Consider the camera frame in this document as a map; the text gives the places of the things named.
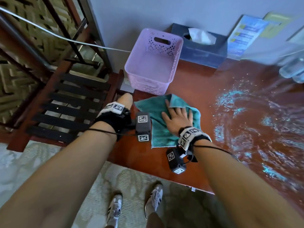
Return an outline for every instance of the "tissue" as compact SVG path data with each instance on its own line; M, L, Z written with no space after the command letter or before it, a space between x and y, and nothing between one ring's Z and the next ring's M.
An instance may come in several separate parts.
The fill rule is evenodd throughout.
M216 37L202 29L189 28L189 34L193 42L203 45L214 45Z

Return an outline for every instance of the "person's left arm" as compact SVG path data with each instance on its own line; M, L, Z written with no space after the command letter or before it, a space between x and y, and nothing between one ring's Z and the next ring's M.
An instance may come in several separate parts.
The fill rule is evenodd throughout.
M132 96L117 102L130 109ZM91 128L115 132L105 122ZM0 209L0 227L71 227L115 142L115 134L86 131L55 154Z

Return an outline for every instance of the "wooden table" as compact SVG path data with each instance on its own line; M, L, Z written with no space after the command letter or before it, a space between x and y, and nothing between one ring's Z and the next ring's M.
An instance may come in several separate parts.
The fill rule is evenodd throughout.
M176 94L197 108L202 114L201 128L215 144L237 155L299 211L304 209L303 150L280 140L288 137L290 141L301 141L301 134L294 133L292 128L284 134L279 131L284 127L283 117L288 114L286 106L303 107L303 85L281 78L277 67L253 62L227 60L216 70L180 60L167 94ZM151 96L135 90L133 99L138 101ZM285 114L278 105L285 107ZM133 106L131 111L134 117L137 109ZM266 125L268 119L277 119L279 123ZM180 175L172 173L166 150L151 149L148 142L140 143L135 137L124 137L108 160L212 193L197 163L187 164L186 172Z

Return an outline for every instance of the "tissue box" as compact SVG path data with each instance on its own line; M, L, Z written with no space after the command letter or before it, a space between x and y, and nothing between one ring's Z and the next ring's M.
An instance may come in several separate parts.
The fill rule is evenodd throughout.
M214 45L202 45L185 38L189 36L188 26L173 23L171 33L183 38L184 44L179 59L218 68L227 57L227 36L210 33L216 37Z

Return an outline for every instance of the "shoe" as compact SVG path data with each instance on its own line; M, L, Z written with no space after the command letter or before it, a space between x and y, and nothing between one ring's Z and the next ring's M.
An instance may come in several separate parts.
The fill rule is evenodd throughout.
M161 203L161 199L163 197L163 185L161 183L157 183L152 190L148 201L144 207L144 213L146 219L152 212L156 212L159 204Z
M121 215L121 206L123 204L123 196L121 193L114 195L109 209L108 209L108 217L107 217L107 224L106 226L113 226L117 228L118 226L118 219Z

